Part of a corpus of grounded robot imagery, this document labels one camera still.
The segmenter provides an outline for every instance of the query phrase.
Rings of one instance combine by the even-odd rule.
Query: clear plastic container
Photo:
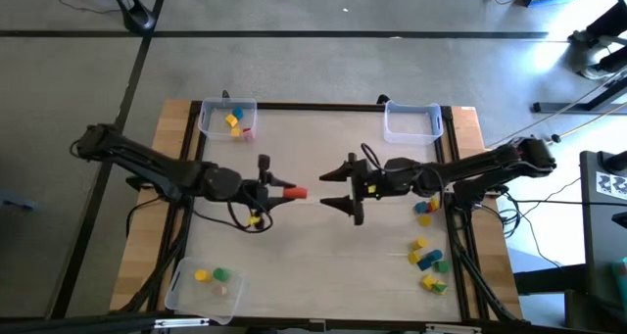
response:
[[[385,103],[383,137],[390,143],[431,144],[444,131],[442,112],[437,104],[426,107]]]
[[[225,282],[215,278],[206,282],[198,281],[195,277],[197,270],[202,269],[211,274],[219,267],[224,269],[194,258],[181,260],[169,284],[166,307],[227,324],[233,318],[244,292],[243,277],[231,269],[227,269],[228,279]],[[217,286],[225,287],[226,294],[221,295],[216,289]]]
[[[244,113],[235,127],[239,128],[240,135],[231,134],[231,126],[226,117],[239,108]],[[257,135],[257,101],[251,98],[207,98],[198,116],[198,129],[209,139],[241,140],[244,141],[243,131],[250,128],[252,136]]]

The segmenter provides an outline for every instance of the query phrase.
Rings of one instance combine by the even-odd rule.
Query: green block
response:
[[[449,263],[447,261],[435,262],[433,266],[435,267],[435,270],[439,272],[449,271]]]
[[[434,284],[433,285],[433,291],[435,292],[444,292],[444,290],[447,289],[447,286],[445,284]]]
[[[228,280],[228,270],[224,268],[216,268],[216,270],[214,270],[214,279],[219,281]]]

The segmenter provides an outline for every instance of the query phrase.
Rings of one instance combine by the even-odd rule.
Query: concrete floor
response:
[[[116,7],[113,0],[65,1],[98,10]],[[152,8],[155,0],[142,1]],[[599,85],[572,69],[606,51],[582,56],[563,39],[611,3],[578,0],[527,9],[491,0],[166,0],[158,30],[542,31],[549,37],[155,38],[124,133],[149,144],[167,98],[202,99],[222,89],[233,96],[288,102],[373,103],[386,93],[414,105],[477,107],[490,144],[540,119],[529,111],[531,103],[572,101]],[[123,26],[117,13],[75,11],[57,0],[0,0],[0,30],[8,29]],[[87,124],[115,119],[139,43],[139,38],[0,38],[0,189],[23,193],[40,205],[30,214],[0,212],[5,225],[0,228],[3,316],[41,315],[48,305],[97,167],[75,160],[67,148]],[[562,116],[525,134],[547,137],[588,119]],[[512,194],[545,198],[574,179],[581,150],[627,149],[624,139],[600,139],[624,127],[624,119],[609,118],[571,135],[552,147],[558,171],[542,181],[514,181]],[[136,196],[125,177],[115,168],[109,180],[71,315],[103,313],[109,307],[123,251],[123,219]],[[578,193],[573,186],[555,198],[576,199]],[[542,206],[530,218],[547,257],[562,263],[583,260],[579,209]],[[558,227],[564,231],[555,234]],[[508,245],[536,254],[527,225]]]

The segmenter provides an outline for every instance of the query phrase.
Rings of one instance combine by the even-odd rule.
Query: blue block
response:
[[[418,202],[413,206],[413,209],[418,214],[425,214],[429,210],[429,205],[426,202]]]
[[[431,260],[429,260],[428,258],[423,258],[422,260],[418,261],[418,267],[422,271],[430,268],[431,265],[433,265],[433,262]]]
[[[244,118],[244,111],[240,108],[235,108],[233,109],[232,114],[237,118],[237,119],[242,119]]]
[[[430,260],[431,262],[437,262],[442,259],[442,251],[433,250],[429,252],[428,254],[424,255],[424,258]]]

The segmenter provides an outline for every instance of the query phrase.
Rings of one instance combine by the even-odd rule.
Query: red object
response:
[[[305,187],[283,188],[283,198],[306,199],[307,188]]]

